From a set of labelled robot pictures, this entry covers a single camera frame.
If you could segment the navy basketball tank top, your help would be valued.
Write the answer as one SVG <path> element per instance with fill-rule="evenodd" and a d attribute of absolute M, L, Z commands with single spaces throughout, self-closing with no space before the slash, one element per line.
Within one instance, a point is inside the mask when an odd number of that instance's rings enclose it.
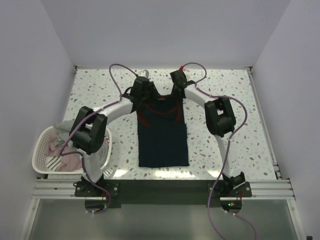
<path fill-rule="evenodd" d="M 139 107 L 136 116 L 140 168 L 189 166 L 183 98 L 160 95 Z"/>

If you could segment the grey garment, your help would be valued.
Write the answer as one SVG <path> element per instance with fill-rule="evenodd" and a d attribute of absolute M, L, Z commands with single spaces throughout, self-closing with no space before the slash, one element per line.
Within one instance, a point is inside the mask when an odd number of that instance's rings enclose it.
<path fill-rule="evenodd" d="M 65 120 L 61 123 L 55 123 L 53 125 L 54 131 L 57 134 L 57 138 L 54 140 L 54 145 L 56 147 L 62 147 L 65 141 L 69 138 L 71 128 L 74 124 L 74 120 Z M 110 131 L 106 128 L 104 135 L 104 142 L 101 148 L 98 150 L 99 161 L 101 167 L 105 164 L 106 159 L 108 158 L 109 151 L 109 140 L 110 140 Z"/>

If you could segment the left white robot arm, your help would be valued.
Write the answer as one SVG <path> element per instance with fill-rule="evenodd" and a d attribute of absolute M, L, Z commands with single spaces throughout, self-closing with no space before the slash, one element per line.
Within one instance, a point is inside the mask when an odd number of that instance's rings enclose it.
<path fill-rule="evenodd" d="M 99 181 L 103 176 L 100 164 L 92 155 L 100 150 L 105 140 L 107 125 L 112 121 L 131 114 L 143 104 L 152 103 L 161 98 L 155 84 L 148 78 L 137 76 L 133 85 L 120 93 L 120 99 L 95 109 L 82 107 L 73 123 L 69 138 L 80 155 L 82 176 L 88 181 L 86 191 L 99 196 L 104 184 Z"/>

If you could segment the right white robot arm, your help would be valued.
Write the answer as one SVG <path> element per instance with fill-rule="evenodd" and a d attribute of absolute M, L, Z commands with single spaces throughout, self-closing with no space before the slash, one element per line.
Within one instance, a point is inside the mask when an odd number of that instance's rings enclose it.
<path fill-rule="evenodd" d="M 191 100 L 203 107 L 205 123 L 208 131 L 215 137 L 222 158 L 222 168 L 212 187 L 209 198 L 213 193 L 223 193 L 233 197 L 246 182 L 245 174 L 240 167 L 238 154 L 231 150 L 231 140 L 235 133 L 246 123 L 248 112 L 242 102 L 226 95 L 211 95 L 201 90 L 197 83 L 188 80 L 182 69 L 170 73 L 173 82 L 174 96 Z M 244 120 L 236 127 L 236 117 L 231 100 L 239 103 L 244 110 Z"/>

